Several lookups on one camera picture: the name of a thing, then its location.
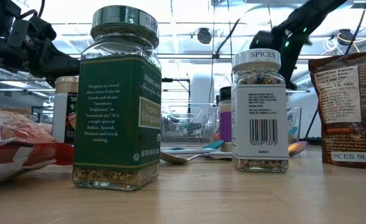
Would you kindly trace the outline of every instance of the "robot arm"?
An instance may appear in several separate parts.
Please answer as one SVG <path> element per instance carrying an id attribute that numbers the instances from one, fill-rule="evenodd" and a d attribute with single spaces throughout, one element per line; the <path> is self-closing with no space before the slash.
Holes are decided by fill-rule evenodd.
<path id="1" fill-rule="evenodd" d="M 36 14 L 22 20 L 20 13 L 11 0 L 0 0 L 0 68 L 45 77 L 52 86 L 58 77 L 78 75 L 80 61 L 56 49 L 52 26 Z"/>
<path id="2" fill-rule="evenodd" d="M 291 75 L 304 44 L 311 44 L 310 34 L 316 30 L 328 13 L 337 9 L 346 0 L 309 0 L 295 9 L 288 18 L 271 32 L 259 31 L 250 45 L 250 49 L 268 48 L 281 54 L 279 73 L 284 76 L 287 88 L 296 89 L 291 83 Z"/>

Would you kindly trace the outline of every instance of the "green label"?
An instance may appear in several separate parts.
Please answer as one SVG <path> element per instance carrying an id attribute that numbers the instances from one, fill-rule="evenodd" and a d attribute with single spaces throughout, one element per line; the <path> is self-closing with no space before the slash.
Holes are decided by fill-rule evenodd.
<path id="1" fill-rule="evenodd" d="M 140 169 L 159 162 L 161 73 L 141 57 L 81 61 L 74 166 Z"/>

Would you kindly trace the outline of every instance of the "wooden table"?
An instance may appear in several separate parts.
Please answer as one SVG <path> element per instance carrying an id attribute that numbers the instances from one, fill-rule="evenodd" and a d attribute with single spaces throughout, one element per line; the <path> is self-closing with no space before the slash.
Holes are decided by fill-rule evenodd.
<path id="1" fill-rule="evenodd" d="M 71 167 L 48 166 L 0 185 L 0 223 L 366 223 L 366 170 L 321 163 L 313 147 L 286 174 L 231 162 L 162 164 L 137 192 L 78 189 Z"/>

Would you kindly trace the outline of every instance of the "metal spoon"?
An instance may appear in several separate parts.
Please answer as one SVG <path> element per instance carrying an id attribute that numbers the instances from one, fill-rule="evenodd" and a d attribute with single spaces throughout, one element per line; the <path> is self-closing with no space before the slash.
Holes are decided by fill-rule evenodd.
<path id="1" fill-rule="evenodd" d="M 182 157 L 172 156 L 165 152 L 161 152 L 161 159 L 163 161 L 166 161 L 166 162 L 169 162 L 169 163 L 175 164 L 175 165 L 183 165 L 185 163 L 188 163 L 190 160 L 195 159 L 197 157 L 201 157 L 201 156 L 209 156 L 209 153 L 198 154 L 198 155 L 192 156 L 190 158 L 182 158 Z"/>

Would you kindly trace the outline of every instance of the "green lid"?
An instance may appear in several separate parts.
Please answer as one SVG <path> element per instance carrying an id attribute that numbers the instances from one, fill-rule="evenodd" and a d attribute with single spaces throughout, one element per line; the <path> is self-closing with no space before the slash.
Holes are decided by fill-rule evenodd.
<path id="1" fill-rule="evenodd" d="M 106 6 L 95 12 L 91 25 L 90 35 L 94 38 L 99 30 L 105 26 L 121 25 L 121 27 L 131 28 L 133 34 L 150 38 L 156 47 L 158 46 L 158 22 L 148 13 L 129 6 Z"/>

